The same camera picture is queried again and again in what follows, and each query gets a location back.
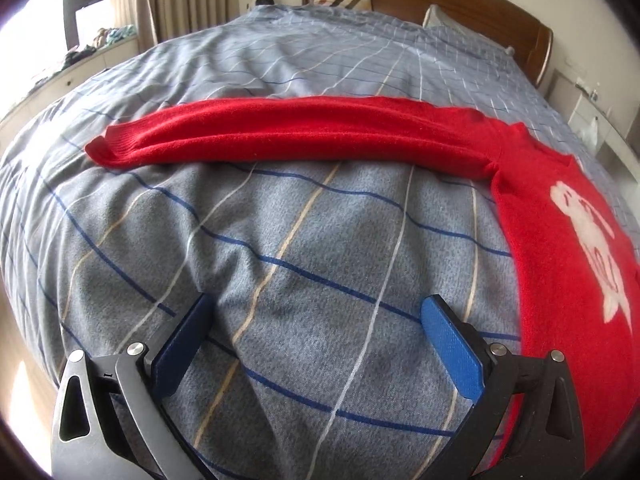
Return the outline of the red knit sweater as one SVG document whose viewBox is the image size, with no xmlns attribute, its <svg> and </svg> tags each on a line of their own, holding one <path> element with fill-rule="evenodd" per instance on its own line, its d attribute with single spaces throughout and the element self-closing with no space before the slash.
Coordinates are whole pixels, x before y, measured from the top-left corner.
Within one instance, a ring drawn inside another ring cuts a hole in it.
<svg viewBox="0 0 640 480">
<path fill-rule="evenodd" d="M 478 110 L 387 96 L 232 98 L 107 127 L 111 169 L 177 162 L 388 160 L 485 180 L 518 276 L 522 347 L 568 359 L 594 465 L 639 396 L 639 263 L 575 157 Z"/>
</svg>

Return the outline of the grey plaid duvet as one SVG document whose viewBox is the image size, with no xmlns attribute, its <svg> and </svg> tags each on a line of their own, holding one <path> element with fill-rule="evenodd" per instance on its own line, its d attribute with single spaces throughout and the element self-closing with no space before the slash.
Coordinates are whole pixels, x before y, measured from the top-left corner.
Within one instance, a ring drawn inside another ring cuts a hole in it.
<svg viewBox="0 0 640 480">
<path fill-rule="evenodd" d="M 226 479 L 416 479 L 472 402 L 420 320 L 441 296 L 522 347 L 518 276 L 485 180 L 388 160 L 177 162 L 111 169 L 111 125 L 232 98 L 387 96 L 523 124 L 575 157 L 634 245 L 616 184 L 509 55 L 446 26 L 261 6 L 96 75 L 1 157 L 1 273 L 30 350 L 148 339 L 201 294 L 213 327 L 165 410 Z"/>
</svg>

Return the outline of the clear plastic bag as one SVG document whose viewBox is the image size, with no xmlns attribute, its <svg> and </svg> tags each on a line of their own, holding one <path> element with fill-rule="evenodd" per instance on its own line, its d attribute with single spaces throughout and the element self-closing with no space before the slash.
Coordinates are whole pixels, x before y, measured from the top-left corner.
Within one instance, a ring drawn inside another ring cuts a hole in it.
<svg viewBox="0 0 640 480">
<path fill-rule="evenodd" d="M 584 142 L 588 150 L 595 153 L 598 149 L 599 142 L 599 119 L 593 117 L 585 125 L 578 128 L 578 136 Z"/>
</svg>

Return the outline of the white desk with drawers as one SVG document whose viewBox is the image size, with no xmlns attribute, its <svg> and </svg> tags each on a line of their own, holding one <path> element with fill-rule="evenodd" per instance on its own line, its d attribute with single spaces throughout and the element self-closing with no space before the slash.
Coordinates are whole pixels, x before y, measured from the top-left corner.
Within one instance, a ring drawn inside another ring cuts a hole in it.
<svg viewBox="0 0 640 480">
<path fill-rule="evenodd" d="M 558 70 L 554 70 L 546 93 L 546 99 L 565 120 L 576 136 L 578 128 L 591 118 L 599 119 L 599 142 L 595 153 L 590 151 L 606 169 L 623 171 L 639 183 L 639 159 L 612 122 L 594 104 L 585 91 Z"/>
</svg>

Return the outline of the grey plaid pillow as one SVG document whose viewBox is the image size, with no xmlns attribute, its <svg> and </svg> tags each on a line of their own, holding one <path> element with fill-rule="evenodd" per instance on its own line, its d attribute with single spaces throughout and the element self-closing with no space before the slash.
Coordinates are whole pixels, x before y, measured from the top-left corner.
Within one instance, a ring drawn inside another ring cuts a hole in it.
<svg viewBox="0 0 640 480">
<path fill-rule="evenodd" d="M 450 16 L 446 14 L 437 4 L 431 4 L 428 7 L 424 15 L 422 26 L 424 28 L 446 26 L 451 30 L 458 32 L 460 35 L 465 36 L 465 38 L 471 38 L 481 41 L 485 46 L 498 49 L 504 54 L 509 55 L 511 58 L 513 58 L 515 55 L 514 47 L 503 47 L 501 44 L 497 44 L 494 40 L 489 39 L 479 32 L 474 32 L 474 30 L 470 29 L 469 27 L 465 27 L 453 18 L 450 18 Z"/>
</svg>

